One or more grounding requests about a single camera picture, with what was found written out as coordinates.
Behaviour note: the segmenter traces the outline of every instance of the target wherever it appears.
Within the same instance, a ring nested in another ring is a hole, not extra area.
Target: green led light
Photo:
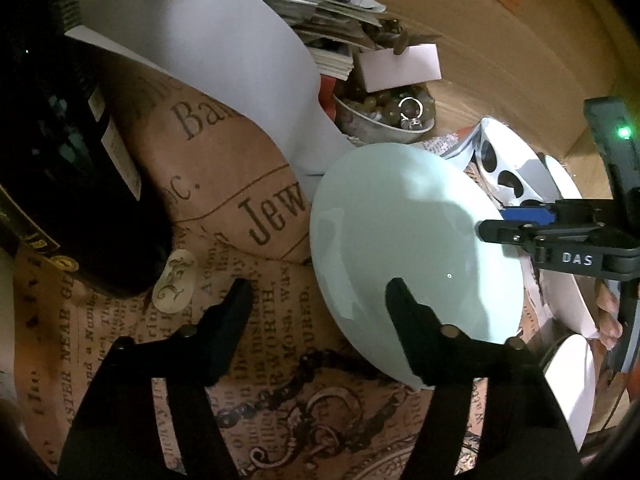
[[[618,137],[620,137],[620,139],[628,139],[629,137],[631,137],[631,128],[629,128],[628,126],[618,128]]]

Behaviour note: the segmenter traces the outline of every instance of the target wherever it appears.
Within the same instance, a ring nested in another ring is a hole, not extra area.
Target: black clamp
[[[613,200],[559,200],[506,208],[507,217],[512,210],[525,216],[544,208],[556,221],[485,220],[478,235],[485,242],[522,248],[540,269],[624,282],[640,277],[640,239],[614,221],[604,221],[611,218],[607,212],[613,205]]]
[[[574,440],[542,370],[521,339],[476,341],[442,325],[404,281],[386,286],[386,308],[412,372],[436,386],[402,480],[576,478]],[[476,466],[454,475],[473,382],[488,378]]]
[[[63,480],[184,479],[169,470],[156,425],[152,378],[165,378],[182,464],[191,479],[237,480],[205,386],[228,373],[251,314],[253,291],[238,279],[197,325],[162,341],[118,338],[98,369],[63,447]]]

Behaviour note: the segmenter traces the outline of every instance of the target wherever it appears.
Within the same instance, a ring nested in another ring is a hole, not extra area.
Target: human hand
[[[600,330],[600,342],[611,350],[620,336],[622,325],[616,319],[620,302],[613,292],[609,290],[604,280],[596,280],[595,283],[596,304],[598,305],[598,328]]]

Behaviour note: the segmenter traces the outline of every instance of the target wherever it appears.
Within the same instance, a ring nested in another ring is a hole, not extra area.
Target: paper sheet
[[[432,43],[409,46],[400,56],[391,48],[363,52],[357,65],[367,92],[442,78],[438,48]]]
[[[261,0],[80,0],[85,26],[68,35],[134,52],[260,126],[312,198],[320,176],[353,146],[318,103],[320,79],[295,33]]]

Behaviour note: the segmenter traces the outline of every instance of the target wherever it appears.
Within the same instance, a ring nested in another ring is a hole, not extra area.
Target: pink card
[[[391,48],[362,52],[358,62],[367,92],[442,78],[433,43],[409,46],[400,56]]]

